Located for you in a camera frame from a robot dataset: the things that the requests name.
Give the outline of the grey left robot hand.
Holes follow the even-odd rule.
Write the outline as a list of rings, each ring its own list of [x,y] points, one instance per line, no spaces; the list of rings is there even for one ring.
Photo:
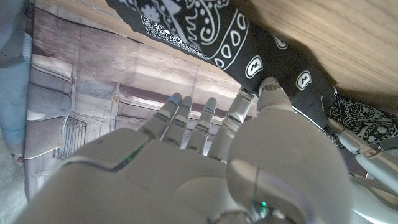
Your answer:
[[[397,223],[397,158],[372,147],[334,119],[329,127],[372,179],[351,176],[353,211],[372,223]]]

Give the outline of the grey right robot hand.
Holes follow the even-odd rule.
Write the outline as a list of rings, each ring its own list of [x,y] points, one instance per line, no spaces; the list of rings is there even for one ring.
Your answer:
[[[348,223],[345,162],[273,77],[257,116],[224,141],[224,159],[180,149],[168,103],[135,131],[118,129],[72,154],[17,223]]]

